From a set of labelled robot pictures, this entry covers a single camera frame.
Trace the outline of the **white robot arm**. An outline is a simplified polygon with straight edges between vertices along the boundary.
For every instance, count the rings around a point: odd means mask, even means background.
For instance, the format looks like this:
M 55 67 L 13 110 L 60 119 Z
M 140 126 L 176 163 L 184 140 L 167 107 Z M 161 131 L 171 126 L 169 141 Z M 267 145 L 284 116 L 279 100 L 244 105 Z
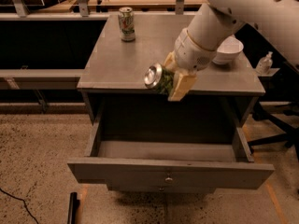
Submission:
M 243 23 L 256 30 L 291 64 L 299 64 L 299 2 L 296 0 L 207 0 L 182 29 L 164 61 L 175 73 L 168 99 L 181 100 L 196 72 L 206 68 L 219 45 Z

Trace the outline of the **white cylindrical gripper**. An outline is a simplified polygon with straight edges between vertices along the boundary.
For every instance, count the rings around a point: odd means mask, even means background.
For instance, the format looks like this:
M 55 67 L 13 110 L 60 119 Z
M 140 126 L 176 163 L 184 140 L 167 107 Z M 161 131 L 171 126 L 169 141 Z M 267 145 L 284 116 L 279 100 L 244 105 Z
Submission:
M 171 51 L 164 60 L 163 67 L 169 71 L 179 68 L 195 72 L 205 69 L 216 56 L 216 51 L 200 48 L 192 41 L 188 30 L 184 28 Z M 174 75 L 173 88 L 168 95 L 170 102 L 179 102 L 194 85 L 197 75 L 185 70 L 177 70 Z

